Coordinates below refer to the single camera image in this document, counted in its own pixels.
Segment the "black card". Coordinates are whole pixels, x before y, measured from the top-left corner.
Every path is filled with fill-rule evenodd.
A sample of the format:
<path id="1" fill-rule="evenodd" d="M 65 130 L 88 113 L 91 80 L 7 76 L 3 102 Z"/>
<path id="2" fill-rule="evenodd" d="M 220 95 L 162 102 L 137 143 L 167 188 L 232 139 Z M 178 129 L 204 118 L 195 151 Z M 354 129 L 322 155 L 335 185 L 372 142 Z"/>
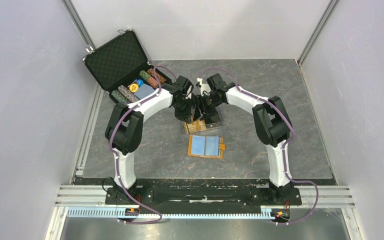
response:
<path id="1" fill-rule="evenodd" d="M 218 112 L 205 118 L 204 123 L 206 130 L 216 129 L 223 126 L 222 117 Z"/>

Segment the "orange leather card holder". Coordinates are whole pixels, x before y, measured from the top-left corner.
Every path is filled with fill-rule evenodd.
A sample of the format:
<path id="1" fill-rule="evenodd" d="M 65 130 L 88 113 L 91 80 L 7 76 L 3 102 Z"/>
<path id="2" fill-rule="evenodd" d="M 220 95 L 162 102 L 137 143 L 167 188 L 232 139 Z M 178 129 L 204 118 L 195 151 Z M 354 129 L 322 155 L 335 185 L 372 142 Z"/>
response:
<path id="1" fill-rule="evenodd" d="M 190 157 L 222 159 L 225 149 L 222 137 L 190 135 L 187 154 Z"/>

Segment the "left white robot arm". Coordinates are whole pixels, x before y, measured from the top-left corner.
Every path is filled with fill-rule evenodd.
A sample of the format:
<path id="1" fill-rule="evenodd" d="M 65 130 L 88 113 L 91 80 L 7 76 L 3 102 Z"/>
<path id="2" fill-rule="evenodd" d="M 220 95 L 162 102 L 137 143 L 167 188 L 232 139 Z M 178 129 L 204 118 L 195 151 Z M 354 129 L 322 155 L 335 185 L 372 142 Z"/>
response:
<path id="1" fill-rule="evenodd" d="M 174 83 L 164 83 L 139 101 L 114 106 L 105 137 L 114 155 L 114 181 L 121 187 L 117 196 L 125 204 L 131 204 L 137 198 L 137 190 L 132 187 L 137 179 L 134 158 L 142 141 L 144 122 L 170 107 L 174 108 L 174 116 L 179 121 L 188 124 L 193 122 L 196 112 L 193 89 L 189 79 L 179 76 Z"/>

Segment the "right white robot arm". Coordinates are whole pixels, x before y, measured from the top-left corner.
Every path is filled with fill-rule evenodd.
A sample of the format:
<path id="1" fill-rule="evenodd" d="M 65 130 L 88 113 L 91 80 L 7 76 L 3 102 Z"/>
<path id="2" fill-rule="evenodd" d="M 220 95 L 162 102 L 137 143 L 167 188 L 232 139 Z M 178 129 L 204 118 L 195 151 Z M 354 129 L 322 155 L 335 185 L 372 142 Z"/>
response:
<path id="1" fill-rule="evenodd" d="M 269 159 L 269 199 L 282 204 L 294 186 L 289 175 L 288 144 L 294 135 L 285 105 L 278 96 L 262 97 L 236 83 L 226 83 L 220 74 L 197 79 L 200 94 L 196 96 L 203 119 L 216 114 L 221 104 L 236 106 L 253 116 L 258 139 L 266 146 Z"/>

